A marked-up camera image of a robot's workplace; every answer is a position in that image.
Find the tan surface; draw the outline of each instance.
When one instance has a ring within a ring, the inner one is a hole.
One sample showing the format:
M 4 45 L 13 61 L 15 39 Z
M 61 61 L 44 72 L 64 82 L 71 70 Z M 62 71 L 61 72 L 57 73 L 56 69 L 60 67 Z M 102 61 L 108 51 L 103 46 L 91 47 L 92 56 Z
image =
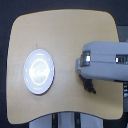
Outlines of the tan surface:
M 19 17 L 13 24 L 7 65 L 7 115 L 10 123 L 24 123 L 53 112 L 78 111 L 105 119 L 120 118 L 123 86 L 93 81 L 97 94 L 83 88 L 75 60 L 90 41 L 118 41 L 113 18 L 104 12 L 61 10 Z M 49 91 L 33 95 L 23 80 L 23 66 L 35 49 L 53 58 L 55 79 Z

